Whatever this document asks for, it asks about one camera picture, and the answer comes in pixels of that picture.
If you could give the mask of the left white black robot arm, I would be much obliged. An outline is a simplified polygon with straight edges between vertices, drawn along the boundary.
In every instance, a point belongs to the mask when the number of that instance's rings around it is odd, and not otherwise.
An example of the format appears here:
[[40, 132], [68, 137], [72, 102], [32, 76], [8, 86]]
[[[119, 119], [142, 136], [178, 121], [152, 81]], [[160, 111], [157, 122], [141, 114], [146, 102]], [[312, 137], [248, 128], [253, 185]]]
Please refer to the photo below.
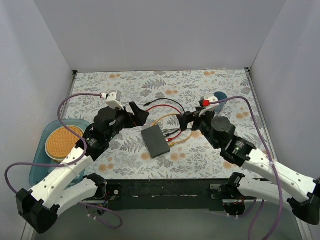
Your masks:
[[59, 215], [79, 202], [89, 198], [105, 198], [107, 182], [96, 173], [86, 175], [73, 186], [69, 185], [109, 148], [110, 141], [121, 130], [145, 125], [149, 112], [140, 109], [134, 102], [129, 105], [132, 112], [109, 106], [99, 110], [82, 139], [61, 164], [31, 189], [17, 192], [18, 213], [37, 233], [48, 231]]

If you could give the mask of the black network switch box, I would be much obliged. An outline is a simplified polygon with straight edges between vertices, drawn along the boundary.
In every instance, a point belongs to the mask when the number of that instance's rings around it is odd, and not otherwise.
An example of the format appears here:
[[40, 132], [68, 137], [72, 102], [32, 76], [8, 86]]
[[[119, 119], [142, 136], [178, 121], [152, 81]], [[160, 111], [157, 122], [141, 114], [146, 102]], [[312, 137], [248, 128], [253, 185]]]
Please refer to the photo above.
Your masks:
[[158, 125], [143, 129], [141, 135], [152, 159], [171, 151], [171, 148]]

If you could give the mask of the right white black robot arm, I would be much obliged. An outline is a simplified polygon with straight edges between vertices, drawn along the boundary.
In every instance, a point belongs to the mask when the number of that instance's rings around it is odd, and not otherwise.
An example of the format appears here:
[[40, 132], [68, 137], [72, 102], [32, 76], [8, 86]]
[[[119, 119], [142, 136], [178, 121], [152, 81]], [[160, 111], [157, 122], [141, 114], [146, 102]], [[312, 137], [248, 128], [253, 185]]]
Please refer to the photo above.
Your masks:
[[300, 220], [320, 223], [320, 182], [285, 165], [270, 161], [253, 143], [235, 135], [236, 127], [224, 116], [215, 117], [198, 107], [177, 116], [182, 131], [192, 123], [227, 162], [252, 171], [265, 179], [258, 181], [234, 172], [216, 193], [222, 198], [254, 197], [291, 209]]

